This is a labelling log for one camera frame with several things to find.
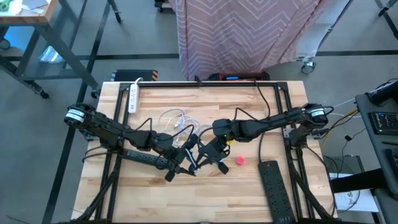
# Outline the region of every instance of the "caster wheel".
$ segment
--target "caster wheel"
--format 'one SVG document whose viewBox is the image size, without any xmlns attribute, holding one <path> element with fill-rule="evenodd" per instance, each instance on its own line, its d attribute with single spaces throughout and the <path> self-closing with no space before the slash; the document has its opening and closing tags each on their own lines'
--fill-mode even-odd
<svg viewBox="0 0 398 224">
<path fill-rule="evenodd" d="M 44 91 L 41 91 L 41 92 L 40 92 L 40 96 L 41 96 L 43 99 L 48 99 L 48 98 L 50 98 L 50 95 L 49 95 L 48 93 L 44 92 Z"/>
<path fill-rule="evenodd" d="M 115 12 L 115 16 L 116 16 L 116 20 L 118 21 L 118 23 L 122 23 L 122 19 L 120 18 L 118 12 Z"/>
<path fill-rule="evenodd" d="M 305 62 L 304 65 L 301 67 L 301 72 L 304 74 L 312 73 L 316 65 L 317 64 L 315 62 Z"/>
<path fill-rule="evenodd" d="M 100 97 L 101 90 L 92 90 L 90 95 L 94 99 L 98 99 Z"/>
<path fill-rule="evenodd" d="M 10 47 L 11 43 L 8 40 L 6 39 L 0 40 L 0 49 L 8 50 Z"/>
</svg>

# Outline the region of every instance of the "red object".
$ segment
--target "red object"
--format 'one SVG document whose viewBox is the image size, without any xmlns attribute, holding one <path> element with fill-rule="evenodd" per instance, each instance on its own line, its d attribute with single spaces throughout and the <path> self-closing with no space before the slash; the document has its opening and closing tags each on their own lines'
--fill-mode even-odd
<svg viewBox="0 0 398 224">
<path fill-rule="evenodd" d="M 244 156 L 239 156 L 238 158 L 236 158 L 235 162 L 237 165 L 243 165 L 244 164 Z"/>
</svg>

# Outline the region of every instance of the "keyboard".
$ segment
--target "keyboard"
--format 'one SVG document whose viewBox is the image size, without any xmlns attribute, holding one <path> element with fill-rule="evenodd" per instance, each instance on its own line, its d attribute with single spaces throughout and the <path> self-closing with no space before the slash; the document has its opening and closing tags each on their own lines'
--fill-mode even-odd
<svg viewBox="0 0 398 224">
<path fill-rule="evenodd" d="M 398 179 L 398 149 L 385 149 L 390 166 Z"/>
<path fill-rule="evenodd" d="M 376 134 L 398 135 L 398 113 L 373 111 L 369 118 Z"/>
</svg>

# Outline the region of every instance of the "desk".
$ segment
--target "desk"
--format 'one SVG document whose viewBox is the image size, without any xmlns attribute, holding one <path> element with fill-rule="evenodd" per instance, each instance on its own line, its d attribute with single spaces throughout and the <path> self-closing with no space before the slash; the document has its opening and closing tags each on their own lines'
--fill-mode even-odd
<svg viewBox="0 0 398 224">
<path fill-rule="evenodd" d="M 288 82 L 288 86 L 292 106 L 303 106 L 307 102 L 303 83 Z M 277 114 L 274 89 L 261 87 L 261 90 L 269 101 L 271 115 Z M 119 83 L 104 83 L 97 111 L 113 118 L 118 91 Z M 123 96 L 122 105 L 125 100 L 126 94 Z M 246 110 L 257 118 L 265 117 L 267 114 L 267 107 L 258 90 L 251 86 L 145 87 L 140 88 L 139 112 L 129 115 L 128 125 L 136 128 L 148 117 L 152 117 L 154 129 L 157 131 L 157 118 L 161 112 L 171 108 L 184 109 L 189 116 L 197 119 L 201 124 L 211 124 L 216 119 L 233 118 L 236 107 Z M 124 106 L 120 111 L 122 112 L 119 122 L 123 119 Z M 170 113 L 162 117 L 160 131 L 172 115 L 174 114 Z M 238 113 L 238 119 L 247 118 L 246 115 Z M 145 125 L 142 129 L 149 129 L 149 125 Z M 212 138 L 211 132 L 202 136 L 205 143 Z M 181 144 L 184 140 L 180 137 L 179 143 Z M 231 154 L 224 161 L 229 167 L 226 175 L 221 174 L 217 166 L 208 165 L 200 169 L 198 177 L 179 174 L 171 182 L 164 180 L 166 174 L 164 170 L 123 160 L 113 222 L 271 222 L 269 207 L 257 171 L 258 145 L 259 138 L 249 143 L 234 142 L 231 146 Z M 318 141 L 308 140 L 308 145 L 322 156 Z M 93 141 L 89 143 L 88 148 L 96 146 L 99 146 L 99 142 Z M 132 149 L 128 143 L 124 147 Z M 196 147 L 192 151 L 196 157 Z M 235 164 L 238 156 L 246 158 L 245 165 Z M 325 168 L 310 151 L 304 150 L 303 159 L 310 190 L 331 213 L 333 197 Z M 99 191 L 104 160 L 104 156 L 86 160 L 72 218 L 81 215 L 78 211 L 84 211 Z M 262 142 L 262 160 L 278 161 L 292 208 L 295 210 L 281 129 L 265 133 Z M 303 195 L 300 194 L 300 196 L 303 214 L 307 216 Z M 104 201 L 104 211 L 107 211 L 108 200 L 109 193 Z"/>
<path fill-rule="evenodd" d="M 389 99 L 383 103 L 383 106 L 375 106 L 369 101 L 367 95 L 358 95 L 355 100 L 381 168 L 334 179 L 331 181 L 333 190 L 338 193 L 350 190 L 376 189 L 375 194 L 379 199 L 386 223 L 396 223 L 398 200 L 393 199 L 390 194 L 398 195 L 398 179 L 384 153 L 385 149 L 392 146 L 385 145 L 382 141 L 396 141 L 397 136 L 375 134 L 368 113 L 371 111 L 397 112 L 398 105 L 393 99 Z"/>
<path fill-rule="evenodd" d="M 43 91 L 41 86 L 36 84 L 35 80 L 81 78 L 83 82 L 89 85 L 93 90 L 97 90 L 99 86 L 95 79 L 91 76 L 91 71 L 86 69 L 83 64 L 81 64 L 76 55 L 74 55 L 71 51 L 73 41 L 76 37 L 77 30 L 79 28 L 80 21 L 86 7 L 87 0 L 83 1 L 79 16 L 75 15 L 67 0 L 47 1 L 49 2 L 49 4 L 41 7 L 41 9 L 44 10 L 41 14 L 22 10 L 16 16 L 0 17 L 1 27 L 32 26 L 35 28 L 35 31 L 30 38 L 26 51 L 24 52 L 24 55 L 22 56 L 21 62 L 19 63 L 18 67 L 8 61 L 6 58 L 0 56 L 0 68 L 3 69 L 13 79 L 17 80 L 27 88 L 30 88 L 34 93 L 41 95 L 43 98 L 48 98 L 49 96 L 48 94 L 46 94 L 46 92 Z M 120 21 L 116 3 L 114 2 L 114 0 L 108 0 L 108 2 L 115 11 L 118 21 Z M 58 3 L 60 3 L 60 5 L 62 6 L 62 10 L 67 13 L 67 15 L 64 16 L 70 17 L 75 25 L 74 31 L 71 32 L 72 40 L 68 45 L 62 40 L 57 32 L 54 31 L 52 25 L 50 25 L 51 18 Z M 61 64 L 62 69 L 56 75 L 44 76 L 44 74 L 42 73 L 45 72 L 39 68 L 38 70 L 41 72 L 39 72 L 40 76 L 37 76 L 36 74 L 34 76 L 26 76 L 24 75 L 25 69 L 27 67 L 27 64 L 29 63 L 29 60 L 40 36 L 42 36 L 45 41 L 47 41 L 47 43 L 51 45 L 55 49 L 55 51 L 57 51 L 61 55 L 65 63 L 63 65 Z M 67 65 L 69 65 L 72 69 L 65 69 Z"/>
</svg>

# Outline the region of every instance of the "wooden desk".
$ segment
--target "wooden desk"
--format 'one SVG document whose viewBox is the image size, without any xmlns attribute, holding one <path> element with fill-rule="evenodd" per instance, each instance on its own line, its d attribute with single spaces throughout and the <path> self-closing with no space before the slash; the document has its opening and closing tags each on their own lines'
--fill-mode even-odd
<svg viewBox="0 0 398 224">
<path fill-rule="evenodd" d="M 39 8 L 44 10 L 44 12 L 41 14 L 22 9 L 16 16 L 0 16 L 0 24 L 31 24 L 38 22 L 50 22 L 58 0 L 47 0 L 47 2 L 49 3 L 48 5 Z"/>
<path fill-rule="evenodd" d="M 307 102 L 307 96 L 303 83 L 288 82 L 288 84 L 292 106 L 304 105 Z M 99 98 L 97 110 L 110 118 L 114 114 L 118 87 L 119 83 L 104 83 Z M 271 115 L 277 114 L 274 89 L 261 87 L 261 90 L 271 106 Z M 157 118 L 161 112 L 171 108 L 184 109 L 189 116 L 197 119 L 201 124 L 211 124 L 220 118 L 232 119 L 235 107 L 240 107 L 257 118 L 265 117 L 267 114 L 267 107 L 254 87 L 141 88 L 139 112 L 129 115 L 129 125 L 132 128 L 138 127 L 145 119 L 152 117 L 154 129 L 158 131 Z M 162 117 L 160 131 L 164 129 L 168 118 L 177 113 L 179 112 L 169 113 Z M 248 117 L 243 113 L 238 113 L 238 119 L 248 119 Z M 142 129 L 149 129 L 149 125 L 145 125 Z M 210 131 L 202 137 L 204 142 L 212 138 L 213 134 Z M 181 137 L 179 143 L 181 144 L 184 140 Z M 164 170 L 123 160 L 113 221 L 271 222 L 269 207 L 257 173 L 258 145 L 259 138 L 249 143 L 233 143 L 231 154 L 224 161 L 229 167 L 226 175 L 221 174 L 215 165 L 208 165 L 200 169 L 198 177 L 179 174 L 172 182 L 164 180 L 166 174 Z M 308 145 L 321 156 L 318 141 L 308 140 Z M 98 141 L 89 143 L 88 148 L 96 146 L 99 146 Z M 125 147 L 132 149 L 128 143 Z M 235 164 L 238 156 L 246 158 L 245 165 Z M 73 218 L 81 215 L 78 211 L 84 211 L 99 191 L 104 158 L 105 156 L 92 157 L 85 162 Z M 281 129 L 265 133 L 261 159 L 278 161 L 294 210 Z M 303 159 L 311 191 L 331 213 L 333 198 L 325 168 L 308 150 L 304 150 Z M 104 204 L 103 214 L 106 215 L 108 197 Z M 303 213 L 306 215 L 304 199 L 301 204 Z"/>
</svg>

